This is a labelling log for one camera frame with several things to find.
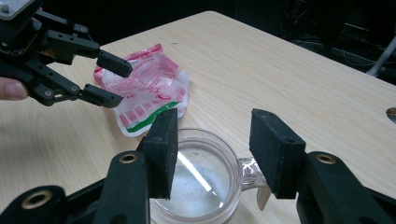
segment metal bolt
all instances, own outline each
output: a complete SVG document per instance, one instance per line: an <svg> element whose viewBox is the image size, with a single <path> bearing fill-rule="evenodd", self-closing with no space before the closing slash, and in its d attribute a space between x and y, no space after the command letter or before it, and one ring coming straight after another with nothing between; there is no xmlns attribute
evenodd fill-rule
<svg viewBox="0 0 396 224"><path fill-rule="evenodd" d="M44 94L46 94L46 96L51 96L52 92L51 91L46 91L46 92L44 92Z"/></svg>
<svg viewBox="0 0 396 224"><path fill-rule="evenodd" d="M9 6L7 3L0 2L0 10L4 13L9 13Z"/></svg>

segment finger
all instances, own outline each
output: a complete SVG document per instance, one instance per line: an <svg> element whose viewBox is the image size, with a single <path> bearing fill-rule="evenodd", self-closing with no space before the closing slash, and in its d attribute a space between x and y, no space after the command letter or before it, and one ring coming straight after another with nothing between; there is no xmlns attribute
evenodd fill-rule
<svg viewBox="0 0 396 224"><path fill-rule="evenodd" d="M27 90L18 80L0 77L0 100L23 100L27 96Z"/></svg>

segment wooden table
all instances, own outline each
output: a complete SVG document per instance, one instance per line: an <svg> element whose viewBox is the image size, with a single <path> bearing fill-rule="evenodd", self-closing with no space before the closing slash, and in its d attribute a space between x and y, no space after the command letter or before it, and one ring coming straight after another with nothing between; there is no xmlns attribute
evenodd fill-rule
<svg viewBox="0 0 396 224"><path fill-rule="evenodd" d="M340 157L361 183L396 198L396 87L215 12L148 30L103 49L120 57L162 44L191 76L190 104L179 127L221 136L238 157L251 156L252 108L280 116L306 151ZM95 60L51 67L80 86L93 83ZM0 210L42 185L75 192L106 176L110 160L141 137L122 135L113 111L82 101L45 107L33 99L0 103ZM242 193L232 223L299 223L295 201Z"/></svg>

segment plastic bag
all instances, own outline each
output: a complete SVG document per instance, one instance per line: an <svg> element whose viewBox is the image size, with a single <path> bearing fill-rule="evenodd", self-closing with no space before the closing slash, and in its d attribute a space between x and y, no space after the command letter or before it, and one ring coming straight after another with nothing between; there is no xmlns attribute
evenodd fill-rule
<svg viewBox="0 0 396 224"><path fill-rule="evenodd" d="M178 71L178 65L163 55L160 44L130 54L124 58L133 72L127 78L96 67L93 76L101 88L123 97L114 108L117 123L126 136L138 136L147 131L157 115L177 108L184 115L188 105L189 75Z"/></svg>

